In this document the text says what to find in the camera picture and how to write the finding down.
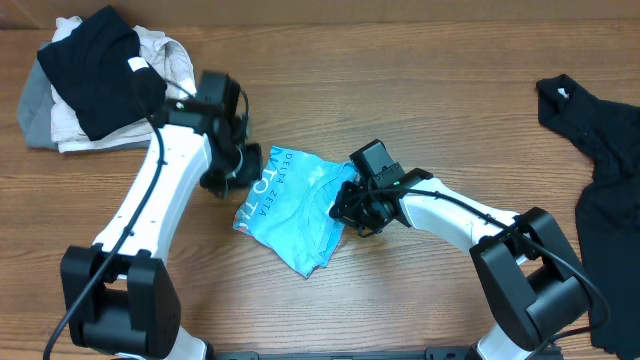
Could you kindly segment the light blue t-shirt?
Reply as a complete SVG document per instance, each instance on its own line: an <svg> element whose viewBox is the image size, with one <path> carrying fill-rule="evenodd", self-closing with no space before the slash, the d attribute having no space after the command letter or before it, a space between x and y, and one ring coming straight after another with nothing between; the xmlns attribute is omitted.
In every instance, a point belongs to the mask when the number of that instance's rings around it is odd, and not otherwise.
<svg viewBox="0 0 640 360"><path fill-rule="evenodd" d="M343 183L356 176L350 162L273 146L261 177L235 214L233 229L272 249L307 278L328 265L339 244L344 225L329 212Z"/></svg>

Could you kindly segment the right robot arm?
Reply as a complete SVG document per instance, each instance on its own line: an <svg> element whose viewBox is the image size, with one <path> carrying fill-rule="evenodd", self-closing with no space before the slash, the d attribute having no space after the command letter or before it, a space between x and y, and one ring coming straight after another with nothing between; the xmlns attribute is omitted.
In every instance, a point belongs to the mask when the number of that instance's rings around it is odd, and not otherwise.
<svg viewBox="0 0 640 360"><path fill-rule="evenodd" d="M357 171L343 183L333 219L368 237L392 221L430 232L471 257L491 313L490 332L467 359L558 359L553 342L593 305L582 264L553 216L533 207L499 210L447 188L430 172L409 172L374 140L350 156Z"/></svg>

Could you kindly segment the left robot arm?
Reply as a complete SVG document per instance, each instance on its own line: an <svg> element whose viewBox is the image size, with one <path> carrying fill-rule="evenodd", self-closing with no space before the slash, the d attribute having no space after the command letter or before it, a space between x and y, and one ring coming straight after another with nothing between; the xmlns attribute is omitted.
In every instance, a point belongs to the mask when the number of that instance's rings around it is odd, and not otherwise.
<svg viewBox="0 0 640 360"><path fill-rule="evenodd" d="M182 325L167 261L196 187L225 198L261 176L249 115L237 112L247 101L229 75L206 71L195 94L167 99L151 117L146 157L117 213L91 246L71 246L61 260L66 313L45 358L63 330L76 346L121 358L213 358Z"/></svg>

